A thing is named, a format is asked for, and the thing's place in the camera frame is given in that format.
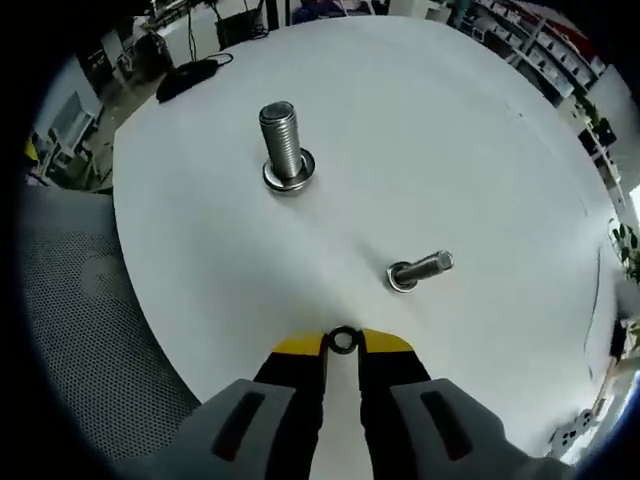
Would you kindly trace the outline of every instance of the round table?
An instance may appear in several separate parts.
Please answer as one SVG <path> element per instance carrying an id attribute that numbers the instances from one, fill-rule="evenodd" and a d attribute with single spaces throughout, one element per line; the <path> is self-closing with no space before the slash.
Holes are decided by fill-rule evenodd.
<path id="1" fill-rule="evenodd" d="M 229 51 L 213 78 L 151 98 L 115 137 L 124 259 L 186 384 L 206 401 L 253 378 L 287 335 L 368 327 L 409 341 L 432 377 L 540 454 L 595 399 L 614 317 L 613 206 L 569 126 L 502 59 L 435 22 L 323 20 Z M 278 100 L 316 160 L 294 197 L 262 179 L 258 112 Z M 451 271 L 387 288 L 390 264 L 439 249 Z M 370 478 L 356 363 L 330 358 L 314 478 Z"/>

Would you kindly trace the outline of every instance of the office chair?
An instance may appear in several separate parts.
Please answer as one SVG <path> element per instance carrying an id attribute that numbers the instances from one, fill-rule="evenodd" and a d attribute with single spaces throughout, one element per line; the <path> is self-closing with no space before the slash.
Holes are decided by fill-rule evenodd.
<path id="1" fill-rule="evenodd" d="M 140 310 L 112 197 L 25 186 L 17 234 L 32 342 L 83 436 L 112 461 L 168 445 L 199 402 Z"/>

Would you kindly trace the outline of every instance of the mesh chair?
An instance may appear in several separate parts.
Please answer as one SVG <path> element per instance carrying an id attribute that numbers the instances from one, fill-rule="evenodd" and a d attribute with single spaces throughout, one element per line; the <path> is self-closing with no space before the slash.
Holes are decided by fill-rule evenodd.
<path id="1" fill-rule="evenodd" d="M 168 445 L 199 402 L 140 310 L 112 197 L 25 187 L 18 237 L 33 341 L 84 437 L 114 461 Z"/>

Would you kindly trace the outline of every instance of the metal rod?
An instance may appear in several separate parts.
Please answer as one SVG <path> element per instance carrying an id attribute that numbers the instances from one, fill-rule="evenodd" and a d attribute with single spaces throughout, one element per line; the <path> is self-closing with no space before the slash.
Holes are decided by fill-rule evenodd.
<path id="1" fill-rule="evenodd" d="M 395 272 L 394 279 L 400 284 L 410 284 L 446 272 L 451 268 L 453 268 L 453 255 L 446 250 L 440 250 L 399 268 Z"/>
<path id="2" fill-rule="evenodd" d="M 259 119 L 273 173 L 281 180 L 296 177 L 303 168 L 303 162 L 293 105 L 289 102 L 271 103 L 260 110 Z"/>

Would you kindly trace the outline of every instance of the metal bolt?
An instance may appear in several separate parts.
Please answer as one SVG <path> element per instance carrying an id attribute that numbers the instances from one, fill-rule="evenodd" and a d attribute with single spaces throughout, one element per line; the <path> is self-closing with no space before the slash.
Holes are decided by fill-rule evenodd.
<path id="1" fill-rule="evenodd" d="M 397 292 L 406 293 L 415 288 L 419 280 L 439 275 L 453 268 L 453 255 L 439 250 L 417 262 L 397 262 L 387 269 L 389 285 Z"/>
<path id="2" fill-rule="evenodd" d="M 263 176 L 277 192 L 299 190 L 311 179 L 315 162 L 311 153 L 300 147 L 296 111 L 289 102 L 263 107 L 258 116 L 269 160 Z"/>

